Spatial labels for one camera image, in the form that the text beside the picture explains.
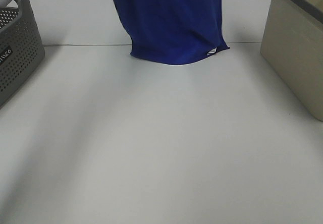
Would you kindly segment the blue microfiber towel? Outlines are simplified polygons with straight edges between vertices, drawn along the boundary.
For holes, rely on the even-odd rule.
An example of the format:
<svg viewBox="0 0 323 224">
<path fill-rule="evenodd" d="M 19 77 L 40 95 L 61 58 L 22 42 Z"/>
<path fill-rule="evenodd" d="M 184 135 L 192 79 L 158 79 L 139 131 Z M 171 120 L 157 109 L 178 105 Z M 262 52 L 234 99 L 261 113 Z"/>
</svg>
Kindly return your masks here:
<svg viewBox="0 0 323 224">
<path fill-rule="evenodd" d="M 227 50 L 222 0 L 113 0 L 131 56 L 185 65 Z"/>
</svg>

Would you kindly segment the beige storage box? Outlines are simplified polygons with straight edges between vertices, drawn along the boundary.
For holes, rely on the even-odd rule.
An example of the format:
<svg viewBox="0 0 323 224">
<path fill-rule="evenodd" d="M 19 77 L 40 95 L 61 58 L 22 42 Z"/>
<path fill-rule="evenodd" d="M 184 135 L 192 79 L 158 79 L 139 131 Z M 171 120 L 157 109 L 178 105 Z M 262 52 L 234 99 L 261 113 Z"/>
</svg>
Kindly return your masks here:
<svg viewBox="0 0 323 224">
<path fill-rule="evenodd" d="M 322 121 L 322 0 L 271 0 L 260 53 Z"/>
</svg>

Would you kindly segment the grey perforated plastic basket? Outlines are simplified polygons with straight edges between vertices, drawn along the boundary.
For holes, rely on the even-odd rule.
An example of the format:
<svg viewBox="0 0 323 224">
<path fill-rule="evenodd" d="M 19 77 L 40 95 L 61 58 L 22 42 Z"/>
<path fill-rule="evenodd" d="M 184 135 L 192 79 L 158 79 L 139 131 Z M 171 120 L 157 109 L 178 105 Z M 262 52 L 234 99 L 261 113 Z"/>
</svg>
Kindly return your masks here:
<svg viewBox="0 0 323 224">
<path fill-rule="evenodd" d="M 45 57 L 30 0 L 1 6 L 1 105 L 21 88 Z"/>
</svg>

